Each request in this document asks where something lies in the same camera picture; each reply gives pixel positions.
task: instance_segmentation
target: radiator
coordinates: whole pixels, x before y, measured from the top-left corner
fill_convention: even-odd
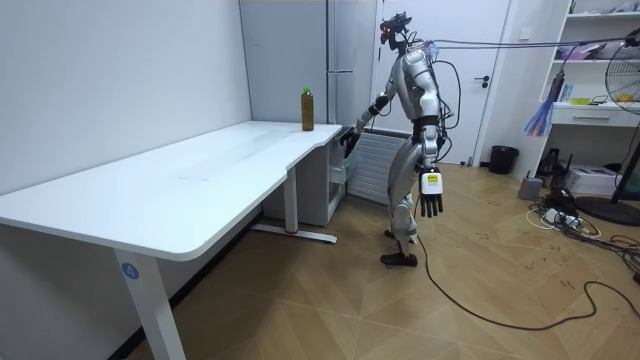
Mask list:
[[[358,157],[348,192],[364,199],[389,205],[387,178],[396,153],[409,135],[363,133],[354,155]]]

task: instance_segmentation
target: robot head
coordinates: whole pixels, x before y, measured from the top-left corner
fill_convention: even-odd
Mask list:
[[[407,34],[407,24],[411,22],[411,18],[407,17],[407,13],[403,12],[402,14],[396,14],[389,20],[384,20],[380,24],[380,42],[384,45],[387,41],[389,41],[389,47],[391,50],[395,50],[399,47],[401,43],[405,43],[406,41],[398,42],[396,40],[396,34],[402,35],[402,37],[406,40]]]

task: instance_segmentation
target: desk leg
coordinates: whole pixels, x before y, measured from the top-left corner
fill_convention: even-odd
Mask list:
[[[155,360],[185,360],[154,257],[115,250]]]
[[[302,237],[306,239],[318,240],[335,244],[338,239],[332,235],[319,234],[309,231],[298,231],[298,198],[296,190],[296,168],[295,166],[287,171],[287,179],[284,181],[284,218],[285,228],[256,224],[253,230],[264,231],[282,235]]]

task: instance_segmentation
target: black trash can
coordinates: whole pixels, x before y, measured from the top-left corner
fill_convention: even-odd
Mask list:
[[[489,171],[505,175],[511,172],[520,151],[510,146],[495,145],[491,147]]]

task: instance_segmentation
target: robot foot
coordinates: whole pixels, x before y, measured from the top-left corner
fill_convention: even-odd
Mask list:
[[[415,255],[409,254],[409,256],[404,256],[403,253],[398,252],[395,254],[382,255],[380,257],[380,261],[387,266],[409,266],[416,267],[418,266],[418,259]]]
[[[393,240],[396,239],[396,237],[393,236],[393,233],[389,230],[384,231],[384,236],[388,237],[389,239],[393,239]],[[416,241],[416,236],[411,235],[411,240],[409,240],[409,242],[411,242],[412,244],[417,244],[418,242]]]

